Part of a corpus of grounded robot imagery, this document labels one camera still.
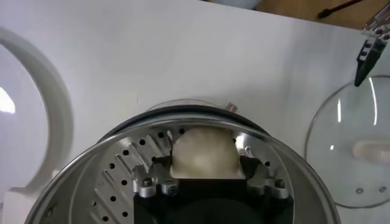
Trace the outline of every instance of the white countertop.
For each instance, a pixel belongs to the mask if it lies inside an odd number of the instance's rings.
[[[62,147],[42,181],[120,122],[178,98],[232,102],[302,154],[311,119],[353,79],[365,39],[195,0],[0,0],[0,26],[2,42],[37,81],[52,143]],[[371,74],[390,74],[389,59],[387,48]],[[382,208],[340,215],[344,223],[389,223]]]

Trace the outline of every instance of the white surface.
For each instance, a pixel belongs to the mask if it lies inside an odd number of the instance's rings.
[[[124,119],[178,98],[232,102],[302,153],[311,118],[353,78],[364,40],[357,30],[194,0],[0,0],[0,24],[35,46],[69,92],[67,161]],[[387,48],[372,73],[390,73],[389,59]],[[382,208],[364,215],[389,223]],[[341,211],[344,223],[363,220]]]
[[[0,203],[38,173],[49,140],[41,94],[24,66],[0,45]]]

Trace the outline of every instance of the wooden surface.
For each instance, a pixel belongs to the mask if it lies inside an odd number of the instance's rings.
[[[323,9],[330,9],[349,0],[263,0],[257,10],[298,19],[317,21],[336,26],[362,29],[365,23],[382,9],[389,0],[363,0],[355,5],[317,19]]]

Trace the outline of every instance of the perforated steamer tray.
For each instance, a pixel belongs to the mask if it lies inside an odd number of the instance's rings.
[[[133,167],[168,155],[199,126],[231,130],[239,154],[271,164],[294,197],[294,223],[339,223],[326,187],[299,155],[239,115],[198,105],[152,110],[116,127],[52,180],[26,223],[133,223]]]

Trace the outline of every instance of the white dough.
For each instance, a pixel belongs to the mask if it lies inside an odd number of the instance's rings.
[[[210,127],[186,131],[174,144],[171,175],[174,178],[244,178],[231,133]]]

